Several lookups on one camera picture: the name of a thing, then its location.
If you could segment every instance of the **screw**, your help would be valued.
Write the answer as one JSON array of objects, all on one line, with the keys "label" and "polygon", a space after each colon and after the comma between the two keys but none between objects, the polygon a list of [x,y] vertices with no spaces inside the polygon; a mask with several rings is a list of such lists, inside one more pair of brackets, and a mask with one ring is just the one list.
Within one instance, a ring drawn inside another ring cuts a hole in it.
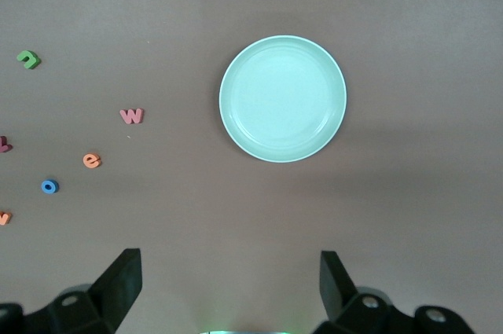
[{"label": "screw", "polygon": [[377,299],[373,296],[365,296],[362,300],[363,305],[365,305],[367,308],[377,308],[379,306],[379,302]]},{"label": "screw", "polygon": [[426,311],[426,315],[428,316],[428,318],[430,320],[435,321],[435,322],[445,322],[445,321],[447,321],[446,320],[446,316],[444,316],[443,313],[440,310],[428,309]]}]

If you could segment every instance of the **mint green plate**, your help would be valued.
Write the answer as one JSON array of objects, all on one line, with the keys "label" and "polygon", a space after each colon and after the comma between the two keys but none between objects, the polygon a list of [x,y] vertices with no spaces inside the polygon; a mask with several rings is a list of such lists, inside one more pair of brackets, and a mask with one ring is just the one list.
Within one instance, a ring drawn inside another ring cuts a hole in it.
[{"label": "mint green plate", "polygon": [[237,55],[223,76],[219,104],[227,132],[245,152],[289,163],[315,154],[336,134],[346,85],[319,45],[277,35]]}]

